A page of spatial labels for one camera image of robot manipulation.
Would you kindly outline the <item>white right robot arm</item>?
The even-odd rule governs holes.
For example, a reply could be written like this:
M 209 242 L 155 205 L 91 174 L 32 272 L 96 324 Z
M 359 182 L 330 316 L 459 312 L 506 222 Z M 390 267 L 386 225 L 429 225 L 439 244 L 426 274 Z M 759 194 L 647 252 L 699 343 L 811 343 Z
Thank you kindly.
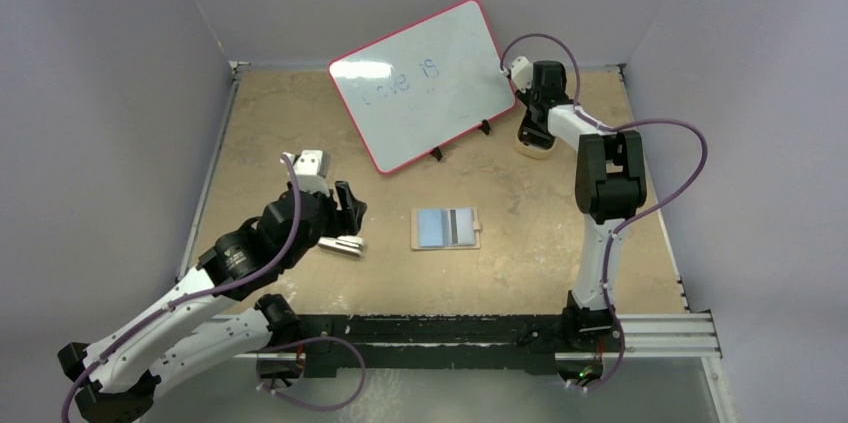
M 563 64 L 545 60 L 530 65 L 528 82 L 515 83 L 532 126 L 576 151 L 574 197 L 584 215 L 584 241 L 561 335 L 569 347 L 584 350 L 614 331 L 613 287 L 623 224 L 645 204 L 647 181 L 641 135 L 592 122 L 565 85 Z

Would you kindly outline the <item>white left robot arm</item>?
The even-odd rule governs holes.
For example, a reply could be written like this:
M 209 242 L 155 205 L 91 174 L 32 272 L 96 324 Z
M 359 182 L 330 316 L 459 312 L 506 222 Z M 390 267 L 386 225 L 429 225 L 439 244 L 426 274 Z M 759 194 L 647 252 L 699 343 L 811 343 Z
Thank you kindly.
M 87 422 L 134 422 L 170 388 L 223 360 L 311 343 L 279 294 L 261 297 L 223 327 L 212 319 L 275 283 L 320 239 L 357 235 L 366 212 L 345 181 L 327 191 L 290 183 L 260 215 L 219 237 L 171 290 L 122 329 L 58 352 L 72 382 L 61 421 L 77 409 Z

